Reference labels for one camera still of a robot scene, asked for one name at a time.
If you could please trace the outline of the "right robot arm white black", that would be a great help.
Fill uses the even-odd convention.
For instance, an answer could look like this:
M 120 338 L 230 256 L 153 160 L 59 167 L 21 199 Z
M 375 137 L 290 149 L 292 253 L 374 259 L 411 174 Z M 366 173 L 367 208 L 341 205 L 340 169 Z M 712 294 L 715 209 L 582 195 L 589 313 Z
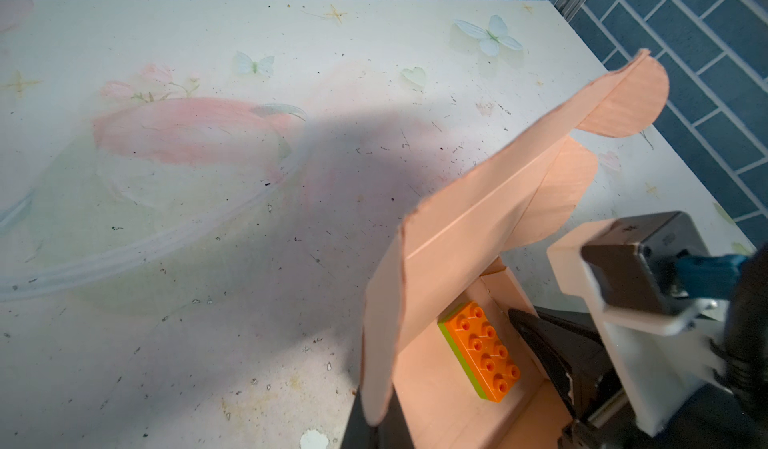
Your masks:
M 716 383 L 698 389 L 657 435 L 641 431 L 625 383 L 592 317 L 511 309 L 508 318 L 543 364 L 572 416 L 561 448 L 764 448 L 767 445 L 767 250 L 746 259 L 733 287 Z

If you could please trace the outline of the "small orange tag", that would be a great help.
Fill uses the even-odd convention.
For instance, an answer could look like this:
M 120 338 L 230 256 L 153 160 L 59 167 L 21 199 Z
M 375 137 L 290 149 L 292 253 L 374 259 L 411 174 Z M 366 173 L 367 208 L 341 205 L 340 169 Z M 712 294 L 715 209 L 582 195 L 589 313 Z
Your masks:
M 521 377 L 484 309 L 470 301 L 437 322 L 477 395 L 499 403 Z

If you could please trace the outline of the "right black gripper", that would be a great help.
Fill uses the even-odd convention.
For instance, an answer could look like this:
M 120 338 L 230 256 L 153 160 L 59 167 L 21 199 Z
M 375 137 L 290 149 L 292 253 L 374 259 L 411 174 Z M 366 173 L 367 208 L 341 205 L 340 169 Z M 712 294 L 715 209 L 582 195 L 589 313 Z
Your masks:
M 649 448 L 635 423 L 614 365 L 587 313 L 539 308 L 508 311 L 510 323 L 537 357 L 573 417 L 558 448 Z

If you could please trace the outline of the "pink cardboard paper box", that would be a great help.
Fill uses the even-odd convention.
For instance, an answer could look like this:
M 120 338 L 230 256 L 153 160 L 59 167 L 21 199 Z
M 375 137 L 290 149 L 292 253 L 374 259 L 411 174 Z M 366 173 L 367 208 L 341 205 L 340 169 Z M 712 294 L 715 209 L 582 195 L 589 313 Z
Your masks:
M 542 116 L 510 144 L 423 200 L 395 232 L 365 293 L 360 385 L 346 448 L 552 448 L 571 418 L 508 311 L 534 313 L 504 251 L 558 231 L 593 182 L 596 156 L 573 130 L 626 138 L 667 101 L 648 50 Z M 438 327 L 463 301 L 489 317 L 522 375 L 481 399 Z

